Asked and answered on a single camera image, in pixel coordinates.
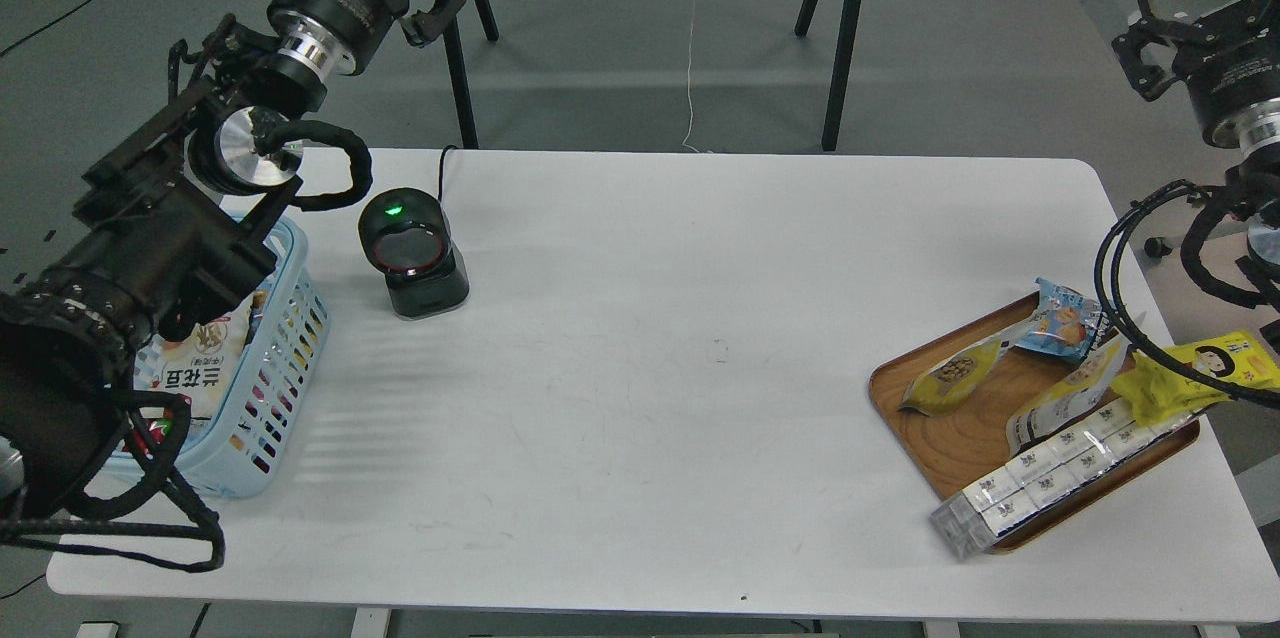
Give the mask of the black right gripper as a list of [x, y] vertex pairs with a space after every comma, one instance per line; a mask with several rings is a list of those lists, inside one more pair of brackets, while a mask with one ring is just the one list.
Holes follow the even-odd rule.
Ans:
[[[1151, 0], [1135, 0], [1132, 24], [1112, 40], [1112, 51], [1130, 87], [1147, 102], [1160, 99], [1178, 78], [1147, 61], [1151, 45], [1178, 46], [1143, 26], [1158, 20]], [[1257, 151], [1277, 142], [1277, 0], [1235, 0], [1197, 17], [1193, 37], [1174, 59], [1202, 140], [1220, 149]]]

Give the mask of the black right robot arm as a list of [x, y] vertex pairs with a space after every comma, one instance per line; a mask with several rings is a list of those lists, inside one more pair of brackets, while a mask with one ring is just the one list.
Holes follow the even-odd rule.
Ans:
[[1190, 282], [1238, 307], [1277, 307], [1277, 0], [1231, 0], [1185, 20], [1157, 15], [1151, 0], [1135, 4], [1134, 19], [1111, 42], [1126, 82], [1148, 102], [1184, 85], [1201, 138], [1236, 150], [1240, 161], [1226, 169], [1221, 184], [1176, 179], [1134, 201], [1096, 254], [1094, 293], [1112, 325], [1160, 366], [1230, 400], [1276, 409], [1276, 391], [1198, 373], [1158, 347], [1125, 305], [1120, 266], [1140, 223], [1184, 199], [1197, 214], [1172, 251]]

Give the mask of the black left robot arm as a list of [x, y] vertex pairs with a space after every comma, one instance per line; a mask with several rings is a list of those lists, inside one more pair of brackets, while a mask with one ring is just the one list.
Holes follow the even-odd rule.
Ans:
[[223, 565], [218, 515], [177, 460], [189, 407], [132, 384], [152, 337], [182, 339], [237, 307], [276, 266], [288, 208], [360, 202], [372, 158], [314, 120], [330, 76], [362, 73], [393, 24], [415, 46], [453, 38], [466, 0], [271, 0], [273, 32], [233, 15], [193, 54], [168, 105], [86, 173], [88, 233], [3, 296], [3, 543], [109, 556], [73, 536], [202, 541], [187, 573]]

